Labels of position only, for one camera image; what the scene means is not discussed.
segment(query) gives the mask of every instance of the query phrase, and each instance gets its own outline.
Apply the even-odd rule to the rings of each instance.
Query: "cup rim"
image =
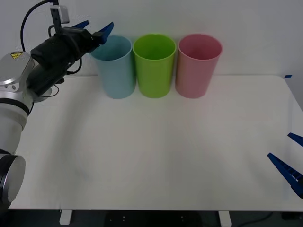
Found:
[[[94,58],[94,59],[97,59],[98,61],[105,61],[105,62],[118,61],[118,60],[120,60],[120,59],[125,58],[127,55],[129,55],[130,52],[131,52],[132,49],[133,49],[133,43],[132,43],[132,41],[131,41],[129,38],[123,36],[123,35],[110,35],[109,37],[113,37],[113,36],[115,36],[115,37],[122,37],[122,38],[126,39],[126,40],[131,44],[130,50],[129,50],[124,56],[122,56],[121,58],[114,59],[114,60],[100,60],[100,59],[98,59],[98,58],[95,58],[95,57],[92,55],[92,53],[93,53],[94,51],[93,51],[92,53],[90,53],[90,55],[93,56],[93,58]]]
[[[192,36],[192,35],[204,35],[204,36],[208,36],[208,37],[214,39],[215,41],[218,42],[218,44],[219,44],[220,47],[221,47],[220,53],[219,53],[217,56],[215,56],[214,58],[210,58],[210,59],[197,59],[197,58],[192,58],[192,57],[188,56],[188,55],[185,54],[183,51],[181,51],[181,49],[180,49],[180,43],[181,43],[182,40],[184,40],[185,38],[187,38],[187,37],[189,37],[189,36]],[[179,50],[180,53],[182,53],[184,56],[186,56],[186,57],[188,57],[188,58],[190,58],[190,59],[192,59],[192,60],[195,60],[195,61],[211,61],[211,60],[213,60],[213,59],[216,59],[216,58],[219,58],[219,57],[220,57],[220,55],[221,55],[222,52],[223,52],[223,46],[222,46],[221,42],[220,42],[218,39],[216,39],[215,37],[213,37],[213,36],[211,36],[211,35],[204,34],[204,33],[193,33],[193,34],[186,35],[186,36],[182,37],[182,38],[179,40],[179,42],[178,42],[178,50]]]
[[[137,42],[139,39],[144,38],[144,37],[149,36],[149,35],[159,35],[159,36],[163,36],[163,37],[166,37],[166,38],[170,39],[170,40],[174,43],[174,45],[175,45],[175,49],[174,49],[173,53],[172,53],[171,55],[169,55],[168,57],[161,58],[161,59],[148,59],[148,58],[144,58],[144,57],[138,55],[138,54],[136,53],[136,51],[134,50],[134,46],[135,46],[136,42]],[[176,44],[175,40],[173,40],[173,39],[172,39],[171,37],[169,37],[168,35],[163,35],[163,34],[158,34],[158,33],[150,33],[150,34],[142,35],[142,36],[140,36],[139,38],[137,38],[136,41],[135,41],[134,44],[133,44],[133,52],[134,52],[134,54],[135,54],[136,56],[138,56],[139,58],[144,59],[144,60],[148,60],[148,61],[162,61],[162,60],[168,59],[168,58],[170,58],[171,56],[175,55],[176,51],[177,51],[177,44]]]

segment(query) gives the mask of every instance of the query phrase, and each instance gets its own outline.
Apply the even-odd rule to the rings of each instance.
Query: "white table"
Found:
[[[69,77],[36,104],[17,150],[27,162],[13,209],[279,210],[303,201],[267,158],[303,172],[303,113],[276,76],[215,76],[200,99],[172,86],[108,98]]]

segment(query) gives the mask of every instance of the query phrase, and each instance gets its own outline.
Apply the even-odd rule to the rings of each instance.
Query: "plastic cup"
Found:
[[[168,36],[149,34],[134,43],[138,84],[149,98],[161,98],[169,90],[177,45]]]
[[[95,49],[95,58],[102,85],[111,98],[126,98],[136,86],[132,42],[118,35],[111,35],[107,42]]]
[[[186,98],[205,95],[222,53],[220,42],[204,34],[188,35],[178,44],[176,90]]]

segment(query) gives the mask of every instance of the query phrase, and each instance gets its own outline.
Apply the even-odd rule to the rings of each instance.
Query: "yellow warning sticker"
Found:
[[[19,57],[23,52],[14,52],[11,53],[10,55],[12,56],[13,59],[16,59],[17,57]]]

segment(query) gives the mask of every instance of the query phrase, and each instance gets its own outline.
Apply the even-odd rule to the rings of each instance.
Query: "light blue cup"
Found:
[[[126,98],[134,92],[136,78],[132,48],[129,39],[111,35],[104,45],[91,53],[96,60],[103,88],[111,98]]]

